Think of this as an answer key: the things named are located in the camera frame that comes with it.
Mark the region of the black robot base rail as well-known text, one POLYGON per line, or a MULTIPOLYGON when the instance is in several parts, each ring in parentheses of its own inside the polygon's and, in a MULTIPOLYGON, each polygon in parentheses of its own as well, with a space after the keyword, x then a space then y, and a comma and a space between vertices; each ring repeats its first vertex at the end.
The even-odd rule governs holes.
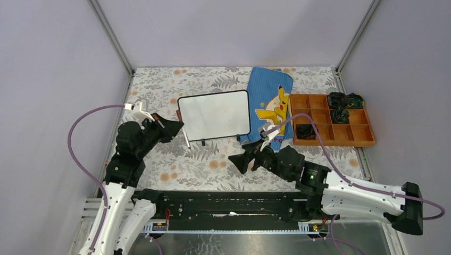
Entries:
POLYGON ((126 199, 120 218, 141 217, 143 202, 156 205, 155 214, 140 225, 141 230, 162 233, 185 232, 293 232, 307 222, 309 232, 326 232, 334 215, 345 218, 392 221, 403 206, 376 199, 368 206, 333 196, 323 205, 319 197, 299 192, 182 192, 144 189, 126 199))

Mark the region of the white whiteboard marker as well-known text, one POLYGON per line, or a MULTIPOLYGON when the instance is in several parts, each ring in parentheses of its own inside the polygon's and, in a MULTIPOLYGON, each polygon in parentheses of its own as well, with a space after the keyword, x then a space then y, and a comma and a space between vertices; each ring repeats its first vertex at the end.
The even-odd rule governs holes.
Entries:
MULTIPOLYGON (((181 116, 181 112, 180 112, 179 109, 176 110, 176 114, 177 114, 178 120, 179 120, 180 122, 183 122, 182 116, 181 116)), ((189 139, 188 139, 188 136, 187 136, 187 133, 186 133, 186 130, 185 130, 185 127, 184 127, 184 126, 182 127, 182 134, 183 134, 183 137, 184 137, 184 139, 185 139, 187 148, 188 148, 188 149, 191 149, 191 145, 190 145, 190 142, 189 142, 189 139)))

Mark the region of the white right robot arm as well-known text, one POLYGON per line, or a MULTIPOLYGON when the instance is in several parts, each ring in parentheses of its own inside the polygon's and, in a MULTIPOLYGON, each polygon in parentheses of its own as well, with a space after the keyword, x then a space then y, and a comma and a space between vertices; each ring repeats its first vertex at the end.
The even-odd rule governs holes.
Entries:
POLYGON ((287 182, 294 182, 295 188, 307 196, 305 212, 310 218, 318 219, 322 215, 369 218, 390 224, 405 234, 423 234, 423 206, 417 184, 391 186, 342 178, 326 166, 306 161, 291 146, 275 152, 262 143, 245 144, 242 154, 228 159, 242 174, 253 162, 253 171, 263 167, 287 182))

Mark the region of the black orange cloth roll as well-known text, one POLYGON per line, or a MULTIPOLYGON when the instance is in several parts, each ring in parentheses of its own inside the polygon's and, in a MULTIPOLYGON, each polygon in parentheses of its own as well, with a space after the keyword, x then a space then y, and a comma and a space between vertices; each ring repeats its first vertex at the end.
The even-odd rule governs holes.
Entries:
POLYGON ((310 124, 297 124, 295 128, 296 138, 299 140, 315 140, 316 133, 310 124))

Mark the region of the white whiteboard black frame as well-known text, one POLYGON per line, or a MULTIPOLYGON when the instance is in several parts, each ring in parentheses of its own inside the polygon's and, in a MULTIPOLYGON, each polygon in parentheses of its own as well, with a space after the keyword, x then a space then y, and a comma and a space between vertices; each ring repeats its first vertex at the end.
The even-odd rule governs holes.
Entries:
POLYGON ((240 137, 251 131, 246 90, 180 97, 178 108, 190 142, 240 137))

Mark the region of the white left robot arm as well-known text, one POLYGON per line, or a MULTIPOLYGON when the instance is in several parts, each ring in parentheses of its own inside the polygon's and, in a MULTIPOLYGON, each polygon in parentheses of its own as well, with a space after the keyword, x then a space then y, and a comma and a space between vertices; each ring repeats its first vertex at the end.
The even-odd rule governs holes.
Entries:
POLYGON ((145 224, 164 214, 164 202, 158 192, 153 192, 150 198, 139 198, 124 218, 146 168, 145 156, 158 143, 171 142, 183 126, 183 122, 166 120, 157 113, 141 123, 128 121, 119 126, 115 154, 102 184, 104 200, 79 254, 126 254, 145 224))

